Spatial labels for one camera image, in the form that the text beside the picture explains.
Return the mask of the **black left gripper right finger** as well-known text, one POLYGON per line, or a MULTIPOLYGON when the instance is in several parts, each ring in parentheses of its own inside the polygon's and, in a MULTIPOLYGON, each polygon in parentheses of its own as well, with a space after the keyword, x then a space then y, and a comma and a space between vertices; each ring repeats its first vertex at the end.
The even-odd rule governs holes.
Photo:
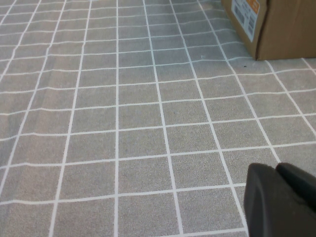
POLYGON ((315 216, 316 178, 289 163, 279 163, 276 173, 276 216, 315 216))

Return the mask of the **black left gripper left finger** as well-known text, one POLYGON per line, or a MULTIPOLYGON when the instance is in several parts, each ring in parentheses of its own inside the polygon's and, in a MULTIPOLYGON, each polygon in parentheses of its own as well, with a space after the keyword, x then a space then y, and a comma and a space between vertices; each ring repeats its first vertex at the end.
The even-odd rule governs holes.
POLYGON ((252 163, 248 167, 244 211, 251 237, 314 237, 316 216, 276 216, 276 168, 252 163))

